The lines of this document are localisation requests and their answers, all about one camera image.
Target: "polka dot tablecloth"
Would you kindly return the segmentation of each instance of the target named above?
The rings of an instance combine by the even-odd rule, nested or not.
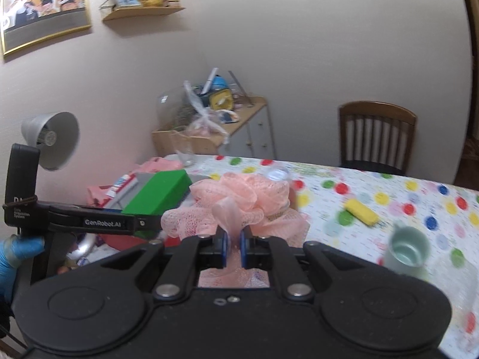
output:
[[[293,176],[301,215],[310,223],[306,240],[317,240],[365,260],[381,263],[382,254],[401,220],[423,231],[431,243],[426,268],[430,279],[434,262],[441,256],[464,255],[479,266],[479,192],[435,182],[329,168],[293,162],[252,158],[198,156],[188,173],[218,180],[227,172],[265,174],[271,166],[284,166]],[[367,227],[342,209],[356,198],[381,218]],[[450,325],[441,349],[454,359],[479,355],[479,299],[468,316],[466,328]]]

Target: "yellow sponge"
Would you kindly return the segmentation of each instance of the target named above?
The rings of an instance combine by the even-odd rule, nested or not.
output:
[[[358,200],[348,200],[344,208],[366,225],[371,226],[379,221],[379,216]]]

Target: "light green cup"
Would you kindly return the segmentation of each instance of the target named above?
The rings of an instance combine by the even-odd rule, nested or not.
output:
[[[395,223],[383,266],[399,274],[420,278],[430,252],[429,239],[419,229]]]

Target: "cartoon picture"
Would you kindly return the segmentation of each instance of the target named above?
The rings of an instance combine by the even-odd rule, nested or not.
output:
[[[3,55],[91,27],[87,0],[1,0]]]

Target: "hand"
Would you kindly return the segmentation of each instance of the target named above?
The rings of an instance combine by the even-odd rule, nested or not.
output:
[[[6,302],[11,303],[17,268],[23,260],[41,254],[44,246],[42,237],[19,238],[12,235],[0,242],[0,296]]]

